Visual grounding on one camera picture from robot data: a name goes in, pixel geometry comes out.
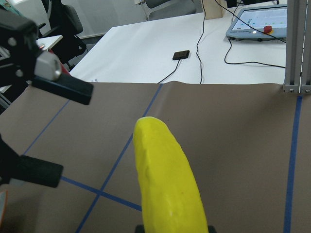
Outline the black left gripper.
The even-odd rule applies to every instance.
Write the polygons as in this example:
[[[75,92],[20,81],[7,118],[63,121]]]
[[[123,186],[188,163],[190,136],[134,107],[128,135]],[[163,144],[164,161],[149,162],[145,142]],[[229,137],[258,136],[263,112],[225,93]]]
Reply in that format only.
[[[0,11],[0,46],[9,57],[0,61],[0,86],[32,82],[32,86],[89,105],[94,86],[62,74],[56,55],[37,45],[37,26],[25,17]]]

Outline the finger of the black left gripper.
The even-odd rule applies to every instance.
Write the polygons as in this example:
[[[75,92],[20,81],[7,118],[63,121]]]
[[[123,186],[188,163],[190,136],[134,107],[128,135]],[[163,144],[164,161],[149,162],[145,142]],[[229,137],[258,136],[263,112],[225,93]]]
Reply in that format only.
[[[22,155],[12,168],[11,178],[56,188],[64,167],[60,164]]]

